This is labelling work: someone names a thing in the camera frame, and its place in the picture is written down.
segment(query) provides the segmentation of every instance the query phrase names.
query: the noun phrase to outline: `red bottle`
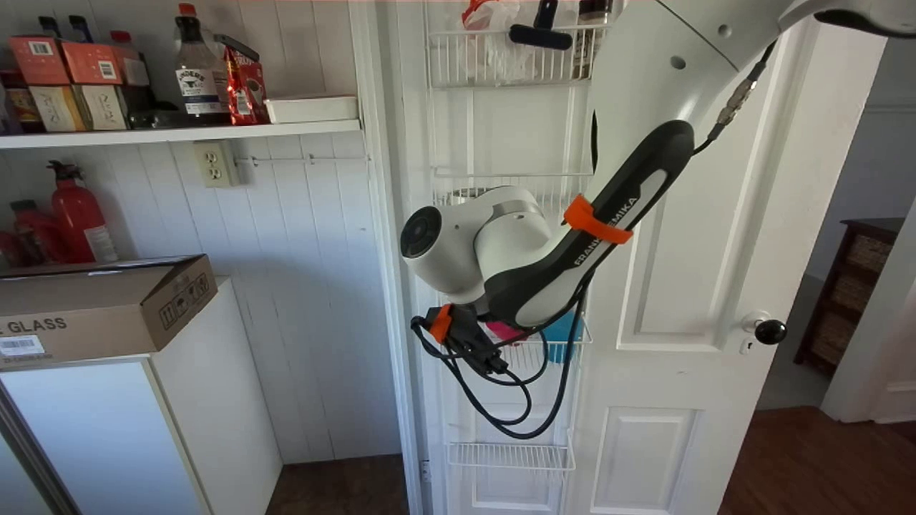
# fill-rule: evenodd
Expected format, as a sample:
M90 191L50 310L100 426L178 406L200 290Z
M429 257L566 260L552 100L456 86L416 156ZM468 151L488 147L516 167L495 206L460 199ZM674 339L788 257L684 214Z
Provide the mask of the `red bottle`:
M94 196L77 184L81 170L57 161L52 161L52 170L57 174L52 206L63 223L67 240L75 250L77 263L118 260L104 210L98 206Z
M30 263L77 263L67 243L63 226L38 213L34 200L10 203L14 213L14 233L22 243Z

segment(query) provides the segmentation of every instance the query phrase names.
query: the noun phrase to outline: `doorway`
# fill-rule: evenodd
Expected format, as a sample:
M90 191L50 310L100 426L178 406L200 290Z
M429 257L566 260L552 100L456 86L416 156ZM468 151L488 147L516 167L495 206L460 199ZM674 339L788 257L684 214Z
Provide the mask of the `doorway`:
M844 173L837 184L818 243L802 277L800 294L788 317L788 342L780 346L768 376L758 409L822 406L834 370L844 356L844 342L855 332L855 310L830 307L838 286L830 283L830 269L844 260L851 250L843 246L855 223L884 226L894 233L910 213L916 199L916 43L890 41L870 100L864 107L855 140L851 147ZM867 303L867 283L877 277L861 276L851 280L854 303Z

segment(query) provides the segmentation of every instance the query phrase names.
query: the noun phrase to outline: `black cable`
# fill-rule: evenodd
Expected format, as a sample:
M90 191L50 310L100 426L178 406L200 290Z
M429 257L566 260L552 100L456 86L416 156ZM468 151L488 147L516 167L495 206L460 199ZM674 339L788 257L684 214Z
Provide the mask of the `black cable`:
M456 380L460 383L465 395L468 395L468 397L479 406L479 412L482 412L482 409L483 409L482 400L479 400L479 397L469 393L469 387L465 383L465 376L460 376L460 370L458 370L458 356L456 356L453 349L446 349L446 356L445 356L445 353L437 353L437 349L426 342L426 335L422 332L422 329L423 329L423 317L413 317L410 329L413 329L416 339L423 345L423 349L426 349L433 359L437 359L437 362L456 376ZM483 409L483 412L489 415L488 420L489 420L493 426L519 426L519 423L523 423L523 420L533 415L533 406L536 406L528 383L521 383L519 376L513 376L513 373L506 373L506 376L513 377L510 387L519 387L521 395L523 395L523 412L521 412L519 417L505 420L505 417L493 417L493 415Z
M737 116L742 111L745 100L750 98L755 80L761 80L761 76L768 71L774 48L775 48L775 41L765 48L765 56L755 61L750 76L737 86L732 98L718 111L718 121L709 130L707 140L702 147L697 147L692 156L702 156L704 150L709 150L712 140L718 140L718 134L737 121Z
M542 370L521 383L536 383L546 373L546 365L549 365L546 362L546 339L545 339L545 332L539 332L539 339L542 339ZM483 376L483 380L499 383L499 387L516 387L513 380L499 380L499 377L488 377L488 376Z
M458 387L465 390L468 400L469 400L499 432L513 436L513 430L506 430L506 426L519 426L519 423L523 423L523 420L533 415L533 406L536 406L533 393L529 393L529 390L519 380L519 376L513 376L510 370L506 370L506 376L519 383L519 390L521 390L521 395L523 395L523 412L521 412L519 417L513 417L513 420L495 417L495 415L482 403L482 397L468 387L468 380L465 380L465 376L460 376L458 366L449 366L449 365L446 365L446 370L456 376L456 380L458 380Z
M576 317L573 317L571 339L566 339L561 387L559 387L559 393L555 393L555 400L552 400L552 406L549 406L549 415L546 415L545 423L536 426L533 432L513 432L506 423L500 423L493 412L488 412L488 406L483 406L483 403L475 397L475 393L468 387L460 370L458 370L458 366L456 366L456 370L449 366L453 376L456 376L456 380L460 383L468 400L469 400L469 403L479 409L479 415L488 417L488 420L493 423L493 430L499 430L500 436L516 439L516 442L533 442L533 439L545 436L545 432L552 426L555 415L561 412L561 403L563 403L563 395L566 395L566 383L571 383L573 356L576 356L576 332L579 332L579 322L582 322L582 312L583 312L588 283L589 283L589 277L583 280L583 286L576 292L576 297L573 297L573 303L571 303L571 307L576 307Z

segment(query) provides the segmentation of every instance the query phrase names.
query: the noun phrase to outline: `cardboard box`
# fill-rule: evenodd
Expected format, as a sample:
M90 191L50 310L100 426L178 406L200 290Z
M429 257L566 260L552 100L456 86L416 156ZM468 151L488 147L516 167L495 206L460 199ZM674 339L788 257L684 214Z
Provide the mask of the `cardboard box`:
M158 353L216 292L203 256L0 276L0 370Z
M87 133L90 124L81 111L77 94L71 86L30 86L34 110L47 133Z
M63 86L70 71L54 38L47 36L18 36L10 38L10 48L30 86Z
M77 86L93 133L127 133L127 107L115 86Z
M67 41L61 43L61 48L67 56L67 70L75 83L90 83L90 86L124 83L115 47Z

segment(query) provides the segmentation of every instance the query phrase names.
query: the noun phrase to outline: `door frame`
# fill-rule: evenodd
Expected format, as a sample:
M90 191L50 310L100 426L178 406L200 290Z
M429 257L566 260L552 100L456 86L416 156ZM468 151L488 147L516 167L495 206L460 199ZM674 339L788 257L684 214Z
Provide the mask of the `door frame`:
M402 436L402 463L410 512L423 509L423 473L422 473L422 426L419 426L419 397L413 377L413 353L406 332L406 283L399 253L399 177L392 174L392 134L389 134L389 91L383 77L386 41L380 36L380 10L376 0L350 0L350 31L359 77L359 118L367 133L367 151L373 163L373 200L376 200L376 234L379 234L379 260L383 283L383 312L386 312L386 345L389 366L395 380L395 406L399 406L399 436Z
M895 380L898 365L908 362L916 335L916 203L894 243L888 267L867 302L867 310L854 332L854 342L830 380L822 409L844 423L916 420L910 412L883 412L883 397L916 400L916 380Z

